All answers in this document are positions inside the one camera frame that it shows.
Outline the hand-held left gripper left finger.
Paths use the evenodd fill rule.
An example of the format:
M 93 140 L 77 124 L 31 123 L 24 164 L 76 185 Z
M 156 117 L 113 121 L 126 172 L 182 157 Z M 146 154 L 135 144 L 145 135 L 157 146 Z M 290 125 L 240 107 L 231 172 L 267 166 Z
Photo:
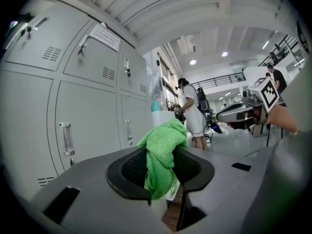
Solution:
M 166 234 L 144 189 L 146 149 L 81 161 L 32 198 L 31 217 L 49 234 Z

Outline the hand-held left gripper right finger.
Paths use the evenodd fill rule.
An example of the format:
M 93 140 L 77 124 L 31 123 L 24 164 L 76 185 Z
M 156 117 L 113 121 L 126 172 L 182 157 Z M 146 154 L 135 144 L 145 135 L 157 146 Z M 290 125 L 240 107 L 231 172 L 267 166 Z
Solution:
M 272 152 L 262 148 L 248 158 L 176 147 L 174 172 L 183 187 L 178 233 L 263 233 L 255 209 Z

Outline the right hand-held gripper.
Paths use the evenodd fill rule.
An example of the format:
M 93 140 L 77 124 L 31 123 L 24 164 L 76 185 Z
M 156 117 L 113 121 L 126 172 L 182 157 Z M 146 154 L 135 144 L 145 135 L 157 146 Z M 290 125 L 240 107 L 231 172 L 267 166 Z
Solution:
M 270 110 L 278 103 L 279 94 L 271 78 L 259 78 L 243 91 L 242 102 L 233 103 L 216 114 L 216 120 L 237 130 L 248 129 L 253 137 L 263 135 Z

